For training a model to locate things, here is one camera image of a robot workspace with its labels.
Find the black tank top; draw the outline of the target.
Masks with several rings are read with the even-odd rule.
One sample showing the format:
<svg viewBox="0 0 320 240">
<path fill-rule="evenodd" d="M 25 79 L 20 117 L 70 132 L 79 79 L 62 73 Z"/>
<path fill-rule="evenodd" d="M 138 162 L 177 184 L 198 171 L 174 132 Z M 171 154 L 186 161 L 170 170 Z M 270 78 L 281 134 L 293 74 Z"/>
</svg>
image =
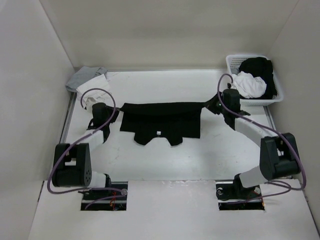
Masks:
<svg viewBox="0 0 320 240">
<path fill-rule="evenodd" d="M 120 131 L 134 133 L 134 141 L 142 146 L 155 138 L 165 138 L 175 147 L 183 138 L 201 137 L 202 109 L 212 101 L 124 103 L 116 110 L 123 113 Z"/>
</svg>

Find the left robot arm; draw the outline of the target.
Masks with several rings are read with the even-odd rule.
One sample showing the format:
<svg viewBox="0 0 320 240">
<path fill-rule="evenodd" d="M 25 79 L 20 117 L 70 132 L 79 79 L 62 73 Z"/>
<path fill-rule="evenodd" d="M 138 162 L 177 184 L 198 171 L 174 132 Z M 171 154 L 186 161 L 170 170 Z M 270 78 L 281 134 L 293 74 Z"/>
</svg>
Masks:
<svg viewBox="0 0 320 240">
<path fill-rule="evenodd" d="M 55 147 L 51 182 L 55 187 L 95 188 L 100 199 L 112 195 L 110 176 L 92 170 L 91 153 L 104 144 L 110 135 L 110 124 L 119 115 L 117 108 L 103 102 L 91 107 L 92 119 L 84 132 L 87 138 L 75 145 L 59 143 Z"/>
</svg>

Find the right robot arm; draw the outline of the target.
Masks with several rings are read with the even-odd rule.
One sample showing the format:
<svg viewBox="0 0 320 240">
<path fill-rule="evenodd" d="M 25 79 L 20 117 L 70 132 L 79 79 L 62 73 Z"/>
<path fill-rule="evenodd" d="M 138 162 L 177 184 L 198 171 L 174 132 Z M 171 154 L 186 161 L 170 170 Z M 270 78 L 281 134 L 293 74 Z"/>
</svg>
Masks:
<svg viewBox="0 0 320 240">
<path fill-rule="evenodd" d="M 276 180 L 302 172 L 298 148 L 291 133 L 277 133 L 274 129 L 255 123 L 250 114 L 241 109 L 240 94 L 235 89 L 218 92 L 204 106 L 215 115 L 223 115 L 224 122 L 259 147 L 258 166 L 236 174 L 232 183 L 218 184 L 219 200 L 254 201 L 261 198 L 260 185 L 280 185 Z"/>
</svg>

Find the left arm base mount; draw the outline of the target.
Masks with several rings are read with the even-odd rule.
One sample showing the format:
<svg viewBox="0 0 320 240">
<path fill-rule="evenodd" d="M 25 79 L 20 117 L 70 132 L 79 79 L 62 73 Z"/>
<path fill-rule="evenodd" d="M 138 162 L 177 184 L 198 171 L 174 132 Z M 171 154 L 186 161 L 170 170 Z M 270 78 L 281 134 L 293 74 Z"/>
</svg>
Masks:
<svg viewBox="0 0 320 240">
<path fill-rule="evenodd" d="M 112 182 L 111 187 L 122 190 L 89 190 L 82 194 L 81 211 L 125 211 L 127 209 L 128 182 Z"/>
</svg>

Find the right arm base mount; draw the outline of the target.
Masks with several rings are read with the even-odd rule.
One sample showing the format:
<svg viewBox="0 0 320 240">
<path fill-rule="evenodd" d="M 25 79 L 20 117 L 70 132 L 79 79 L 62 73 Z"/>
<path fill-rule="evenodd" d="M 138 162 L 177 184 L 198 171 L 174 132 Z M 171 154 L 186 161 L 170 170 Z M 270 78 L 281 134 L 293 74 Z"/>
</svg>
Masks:
<svg viewBox="0 0 320 240">
<path fill-rule="evenodd" d="M 220 211 L 265 210 L 259 185 L 236 190 L 232 181 L 218 181 L 215 183 L 216 197 Z"/>
</svg>

